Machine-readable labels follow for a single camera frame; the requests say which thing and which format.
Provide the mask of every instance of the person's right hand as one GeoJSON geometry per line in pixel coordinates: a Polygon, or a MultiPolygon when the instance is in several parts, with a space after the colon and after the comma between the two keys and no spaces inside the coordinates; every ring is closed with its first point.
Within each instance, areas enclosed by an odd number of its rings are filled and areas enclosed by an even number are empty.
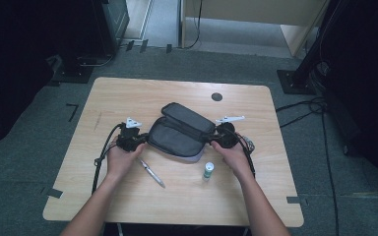
{"type": "Polygon", "coordinates": [[[247,157],[245,156],[240,143],[232,148],[223,148],[215,141],[212,141],[211,145],[214,150],[223,156],[223,160],[232,169],[236,177],[240,177],[240,174],[242,173],[251,172],[247,157]]]}

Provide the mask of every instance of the black tape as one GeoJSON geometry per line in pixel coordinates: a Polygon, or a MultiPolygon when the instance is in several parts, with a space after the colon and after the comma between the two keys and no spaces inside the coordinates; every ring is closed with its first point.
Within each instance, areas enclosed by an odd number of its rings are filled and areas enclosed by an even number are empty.
{"type": "Polygon", "coordinates": [[[56,199],[60,199],[61,196],[63,195],[63,192],[61,192],[59,190],[52,189],[52,188],[47,188],[47,187],[44,187],[41,190],[41,193],[43,195],[46,195],[46,196],[49,196],[49,197],[53,197],[53,198],[56,198],[56,199]]]}
{"type": "Polygon", "coordinates": [[[73,117],[75,117],[76,111],[78,110],[79,104],[70,104],[66,103],[67,106],[74,106],[75,110],[73,111],[72,115],[70,116],[69,122],[72,122],[73,117]]]}
{"type": "Polygon", "coordinates": [[[288,204],[300,204],[299,197],[286,197],[288,204]]]}
{"type": "Polygon", "coordinates": [[[146,40],[143,41],[143,45],[141,45],[141,48],[140,48],[140,53],[146,51],[147,43],[149,43],[149,40],[148,40],[148,39],[146,39],[146,40]]]}
{"type": "Polygon", "coordinates": [[[170,52],[171,52],[171,44],[168,44],[165,50],[165,53],[170,53],[170,52]]]}
{"type": "Polygon", "coordinates": [[[133,49],[133,46],[134,46],[134,40],[128,42],[127,50],[126,51],[129,51],[129,50],[133,49]]]}

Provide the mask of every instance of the person's left hand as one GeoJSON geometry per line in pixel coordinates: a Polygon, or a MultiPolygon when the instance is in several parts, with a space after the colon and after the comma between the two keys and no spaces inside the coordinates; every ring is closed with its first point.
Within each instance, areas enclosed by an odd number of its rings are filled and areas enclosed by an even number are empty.
{"type": "Polygon", "coordinates": [[[134,160],[143,152],[146,144],[140,144],[135,151],[127,152],[116,145],[115,138],[110,146],[112,147],[107,154],[107,173],[106,177],[120,181],[130,170],[134,160]]]}

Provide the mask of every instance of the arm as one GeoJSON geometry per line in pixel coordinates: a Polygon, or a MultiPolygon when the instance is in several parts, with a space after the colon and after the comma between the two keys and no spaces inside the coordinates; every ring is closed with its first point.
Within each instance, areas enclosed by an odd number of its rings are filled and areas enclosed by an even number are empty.
{"type": "Polygon", "coordinates": [[[233,148],[222,148],[217,142],[212,142],[212,146],[222,154],[225,163],[231,167],[240,182],[252,234],[289,235],[284,223],[254,179],[241,144],[233,148]]]}
{"type": "Polygon", "coordinates": [[[120,147],[113,147],[109,150],[105,178],[61,235],[98,235],[116,187],[130,170],[134,159],[141,154],[144,148],[145,145],[139,145],[132,152],[126,152],[120,147]]]}

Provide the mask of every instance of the floor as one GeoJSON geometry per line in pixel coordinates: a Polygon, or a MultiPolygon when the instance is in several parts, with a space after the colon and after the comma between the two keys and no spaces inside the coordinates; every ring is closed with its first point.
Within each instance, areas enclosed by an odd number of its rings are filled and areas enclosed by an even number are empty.
{"type": "MultiPolygon", "coordinates": [[[[127,0],[130,25],[125,42],[148,41],[148,46],[179,46],[178,2],[176,0],[127,0]]],[[[186,19],[186,46],[197,37],[197,19],[186,19]]],[[[314,41],[316,29],[296,58],[303,58],[314,41]]],[[[281,27],[272,24],[201,19],[198,42],[191,50],[292,58],[281,27]]]]}

